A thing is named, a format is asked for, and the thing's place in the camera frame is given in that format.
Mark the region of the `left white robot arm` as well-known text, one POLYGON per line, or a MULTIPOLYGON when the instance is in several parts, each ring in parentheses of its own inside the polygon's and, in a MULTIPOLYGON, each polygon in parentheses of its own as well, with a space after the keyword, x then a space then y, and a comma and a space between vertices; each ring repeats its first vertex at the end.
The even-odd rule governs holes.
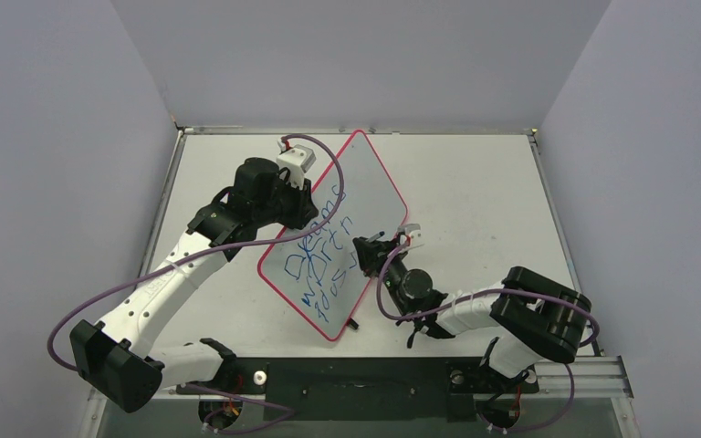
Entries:
POLYGON ((210 338, 157 349, 155 340, 202 283, 256 239, 259 229, 282 224, 302 229, 317 217, 305 152, 275 161, 248 158, 202 207, 177 244, 146 281, 96 323, 81 320, 70 332, 79 376, 125 412, 136 412, 160 389, 202 382, 224 392, 235 383, 235 354, 210 338))

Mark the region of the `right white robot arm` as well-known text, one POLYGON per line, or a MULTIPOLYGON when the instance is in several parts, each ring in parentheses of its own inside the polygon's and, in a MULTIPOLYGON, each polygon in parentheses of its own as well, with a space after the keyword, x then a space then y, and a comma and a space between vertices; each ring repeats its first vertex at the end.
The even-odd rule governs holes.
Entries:
POLYGON ((444 293, 426 271, 405 266, 411 236, 355 237, 352 243, 361 272, 376 281, 375 299, 387 319, 410 323, 415 333, 432 339, 498 329, 478 365, 480 381, 491 390, 540 360, 571 364, 599 334, 588 298, 524 266, 510 268, 492 287, 444 293))

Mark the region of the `pink-framed whiteboard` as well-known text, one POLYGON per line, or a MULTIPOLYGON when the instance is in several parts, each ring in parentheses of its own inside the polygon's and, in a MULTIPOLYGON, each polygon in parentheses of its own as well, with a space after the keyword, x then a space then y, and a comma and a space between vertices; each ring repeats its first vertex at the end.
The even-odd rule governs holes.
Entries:
POLYGON ((323 338, 337 340, 369 285, 352 243, 382 234, 391 239, 408 207, 368 136, 354 131, 337 153, 344 178, 333 164, 314 182, 319 215, 311 235, 268 247, 260 277, 323 338))

